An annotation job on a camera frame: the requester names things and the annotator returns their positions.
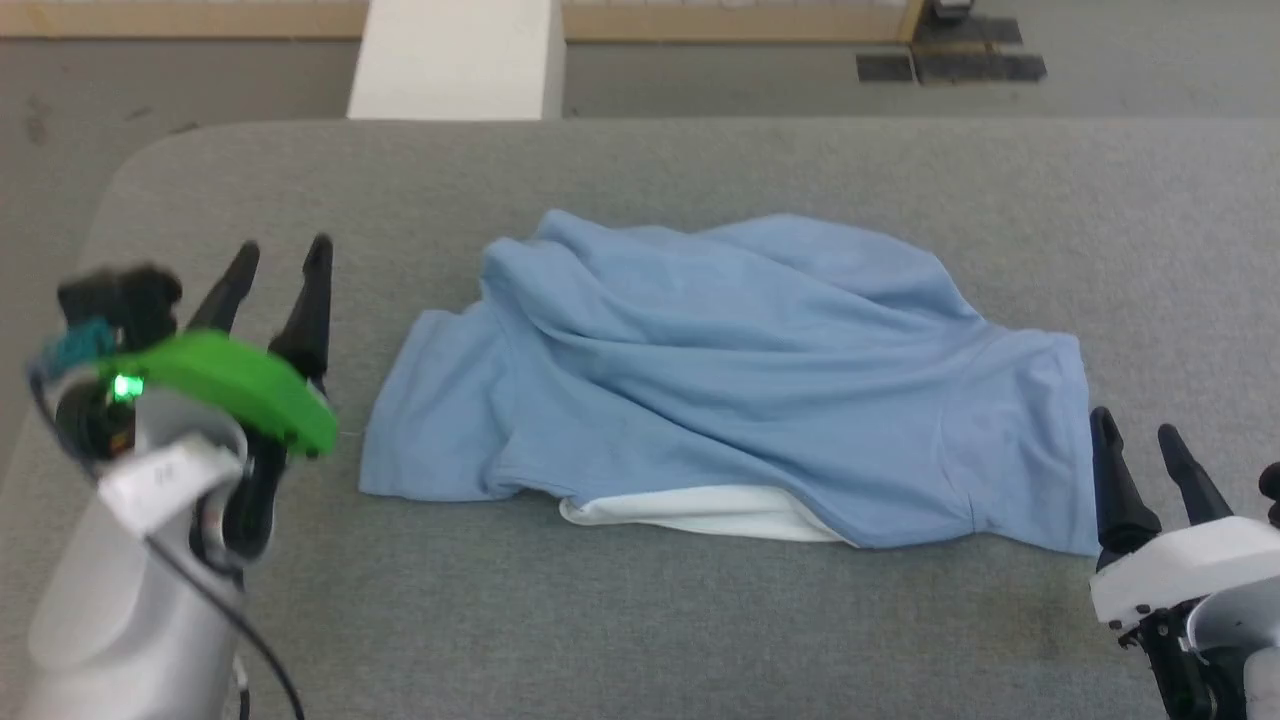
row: black cable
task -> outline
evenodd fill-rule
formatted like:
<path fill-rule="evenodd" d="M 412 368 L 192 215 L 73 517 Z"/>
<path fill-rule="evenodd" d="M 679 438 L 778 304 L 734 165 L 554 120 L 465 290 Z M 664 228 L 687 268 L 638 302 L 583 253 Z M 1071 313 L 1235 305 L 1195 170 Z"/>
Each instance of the black cable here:
<path fill-rule="evenodd" d="M 99 477 L 93 470 L 92 460 L 86 456 L 76 443 L 68 438 L 61 428 L 58 427 L 58 421 L 54 420 L 54 414 L 49 409 L 47 398 L 45 397 L 45 379 L 44 373 L 38 368 L 28 368 L 27 370 L 27 386 L 31 388 L 32 400 L 36 404 L 36 409 L 40 413 L 41 420 L 49 428 L 49 432 L 54 433 L 58 439 L 58 445 L 61 447 L 81 470 L 84 471 L 84 479 L 88 482 L 90 487 L 97 488 Z M 289 673 L 284 669 L 284 664 L 276 657 L 275 651 L 271 646 L 266 643 L 266 639 L 259 634 L 257 630 L 250 624 L 248 619 L 244 618 L 239 610 L 232 607 L 223 598 L 218 597 L 218 593 L 206 585 L 200 578 L 193 575 L 189 570 L 183 568 L 182 562 L 174 557 L 169 548 L 163 546 L 154 536 L 146 536 L 142 538 L 143 544 L 165 565 L 182 578 L 197 594 L 204 597 L 215 610 L 230 624 L 236 630 L 248 641 L 248 644 L 253 646 L 253 650 L 262 657 L 268 667 L 270 667 L 271 674 L 275 675 L 276 683 L 280 684 L 280 689 L 289 698 L 289 706 L 293 710 L 293 717 L 296 720 L 306 720 L 306 714 L 302 710 L 302 697 L 298 694 L 296 687 L 293 687 L 293 680 L 289 678 Z M 248 717 L 248 691 L 242 689 L 239 693 L 241 701 L 241 720 L 247 720 Z"/>

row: green plastic bracket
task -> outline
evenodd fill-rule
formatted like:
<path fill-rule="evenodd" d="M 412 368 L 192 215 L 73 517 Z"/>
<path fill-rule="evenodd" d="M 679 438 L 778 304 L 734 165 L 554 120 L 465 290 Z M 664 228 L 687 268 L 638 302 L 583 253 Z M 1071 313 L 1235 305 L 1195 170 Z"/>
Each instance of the green plastic bracket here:
<path fill-rule="evenodd" d="M 220 331 L 188 331 L 97 368 L 108 380 L 133 375 L 220 407 L 291 452 L 328 455 L 338 439 L 338 419 L 292 365 Z"/>

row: white label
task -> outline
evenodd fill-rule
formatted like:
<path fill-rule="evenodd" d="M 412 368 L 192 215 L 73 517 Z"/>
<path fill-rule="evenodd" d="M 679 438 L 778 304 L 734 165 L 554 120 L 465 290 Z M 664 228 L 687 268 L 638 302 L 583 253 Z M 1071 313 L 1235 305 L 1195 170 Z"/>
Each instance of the white label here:
<path fill-rule="evenodd" d="M 134 536 L 146 537 L 191 507 L 200 496 L 241 477 L 239 459 L 189 434 L 141 457 L 114 465 L 97 495 Z"/>

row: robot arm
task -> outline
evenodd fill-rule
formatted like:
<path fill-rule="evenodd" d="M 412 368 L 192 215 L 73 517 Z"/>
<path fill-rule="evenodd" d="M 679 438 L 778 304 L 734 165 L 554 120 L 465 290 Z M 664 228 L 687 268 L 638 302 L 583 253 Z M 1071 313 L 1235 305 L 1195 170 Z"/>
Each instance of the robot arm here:
<path fill-rule="evenodd" d="M 1239 518 L 1178 430 L 1160 450 L 1190 527 L 1161 533 L 1125 465 L 1111 413 L 1091 415 L 1102 556 L 1091 579 L 1098 621 L 1151 660 L 1174 720 L 1280 720 L 1280 510 Z M 1280 464 L 1262 493 L 1280 497 Z"/>
<path fill-rule="evenodd" d="M 237 633 L 278 670 L 302 717 L 279 661 L 243 619 L 243 574 L 266 550 L 275 491 L 291 451 L 325 450 L 323 437 L 311 441 L 328 425 L 317 425 L 317 415 L 306 410 L 332 414 L 319 400 L 316 407 L 301 410 L 291 404 L 319 397 L 307 386 L 320 388 L 326 370 L 332 258 L 330 241 L 317 237 L 303 265 L 298 301 L 266 354 L 223 347 L 233 342 L 225 333 L 253 279 L 259 251 L 252 242 L 209 292 L 187 333 L 177 336 L 170 309 L 180 286 L 155 268 L 97 273 L 59 290 L 68 325 L 106 325 L 106 337 L 119 342 L 92 348 L 97 377 L 61 392 L 50 418 L 60 443 L 93 475 L 100 495 L 84 511 L 32 623 L 28 644 L 36 678 L 23 719 L 219 719 Z M 196 337 L 205 345 L 182 355 L 183 343 Z M 46 354 L 41 365 L 47 379 L 83 363 L 82 350 Z M 202 365 L 237 359 L 247 365 L 232 373 Z M 136 377 L 118 377 L 120 369 Z M 268 373 L 273 383 L 238 377 L 255 372 Z M 237 393 L 259 397 L 230 397 Z M 102 486 L 122 468 L 159 461 L 184 445 L 216 452 L 224 462 L 207 489 L 155 529 L 137 532 L 104 502 L 110 498 Z M 102 479 L 96 464 L 105 468 Z M 197 470 L 178 461 L 166 468 L 177 486 Z M 247 687 L 242 678 L 237 685 L 241 716 L 247 717 Z"/>

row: gray fabric surface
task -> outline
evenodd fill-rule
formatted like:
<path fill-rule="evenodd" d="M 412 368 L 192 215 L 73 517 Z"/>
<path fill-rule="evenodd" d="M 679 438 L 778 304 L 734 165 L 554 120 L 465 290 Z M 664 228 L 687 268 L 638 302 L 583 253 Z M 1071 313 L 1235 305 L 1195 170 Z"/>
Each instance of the gray fabric surface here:
<path fill-rule="evenodd" d="M 474 300 L 484 245 L 548 208 L 689 229 L 772 211 L 863 224 L 937 252 L 993 322 L 1079 334 L 1094 401 L 1179 527 L 1160 421 L 1252 516 L 1257 473 L 1280 457 L 1277 158 L 1280 124 L 1262 122 L 243 126 L 136 156 L 83 264 L 155 259 L 195 297 L 256 237 L 237 334 L 261 342 L 329 231 L 329 386 L 358 433 L 417 311 Z M 250 577 L 314 717 L 1160 716 L 1143 656 L 1094 623 L 1087 560 L 987 537 L 865 552 L 581 528 L 541 497 L 376 500 L 356 492 L 358 456 L 347 434 L 292 470 Z M 28 419 L 0 495 L 0 716 L 77 483 Z M 252 666 L 257 716 L 284 716 Z"/>

